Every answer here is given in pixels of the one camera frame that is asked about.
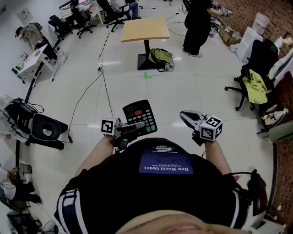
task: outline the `green tape marker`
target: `green tape marker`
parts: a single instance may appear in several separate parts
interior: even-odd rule
[[[151,75],[147,75],[147,72],[145,71],[144,73],[143,73],[143,78],[144,79],[151,79],[152,78],[152,76]]]

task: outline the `blue patch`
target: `blue patch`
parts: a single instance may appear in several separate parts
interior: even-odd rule
[[[148,153],[142,154],[140,173],[151,174],[193,174],[188,154]]]

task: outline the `calculator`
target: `calculator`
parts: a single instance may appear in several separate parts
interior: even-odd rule
[[[145,122],[145,126],[136,133],[136,137],[157,131],[156,121],[148,100],[141,100],[123,107],[127,123]]]

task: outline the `calculator keypad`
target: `calculator keypad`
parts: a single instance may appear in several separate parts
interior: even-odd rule
[[[150,109],[139,110],[133,113],[126,114],[127,122],[129,124],[136,122],[145,122],[145,126],[142,131],[138,132],[139,135],[146,135],[157,130],[156,123],[154,121],[152,112]]]

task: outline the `cardboard box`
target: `cardboard box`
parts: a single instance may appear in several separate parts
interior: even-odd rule
[[[232,37],[232,32],[226,32],[225,28],[220,30],[220,37],[225,42],[226,45],[235,45],[240,43],[241,40]]]

